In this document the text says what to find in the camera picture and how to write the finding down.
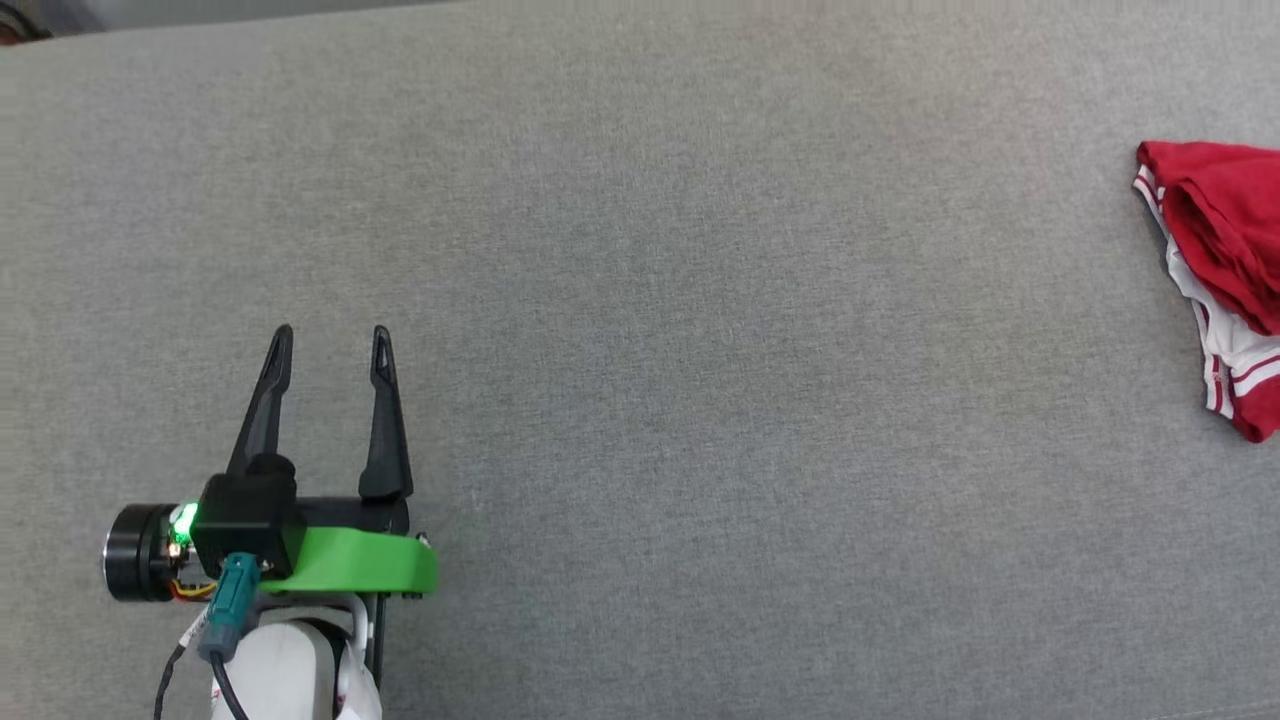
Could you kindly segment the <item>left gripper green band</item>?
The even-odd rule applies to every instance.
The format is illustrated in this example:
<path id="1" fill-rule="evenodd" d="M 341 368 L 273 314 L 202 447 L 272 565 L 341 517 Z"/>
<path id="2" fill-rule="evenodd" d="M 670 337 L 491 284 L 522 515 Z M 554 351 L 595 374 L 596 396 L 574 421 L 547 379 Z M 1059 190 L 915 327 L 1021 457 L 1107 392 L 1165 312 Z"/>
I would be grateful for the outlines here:
<path id="1" fill-rule="evenodd" d="M 260 455 L 276 454 L 282 401 L 291 386 L 294 332 L 271 336 L 227 473 L 243 475 Z M 375 400 L 367 460 L 358 479 L 365 502 L 396 502 L 413 493 L 410 448 L 390 332 L 372 332 L 370 382 Z M 196 502 L 132 503 L 116 515 L 102 547 L 102 578 L 120 602 L 207 602 L 221 569 L 206 574 L 191 536 Z M 262 568 L 260 589 L 271 594 L 430 594 L 438 556 L 421 537 L 348 527 L 315 527 L 303 537 L 294 570 Z"/>

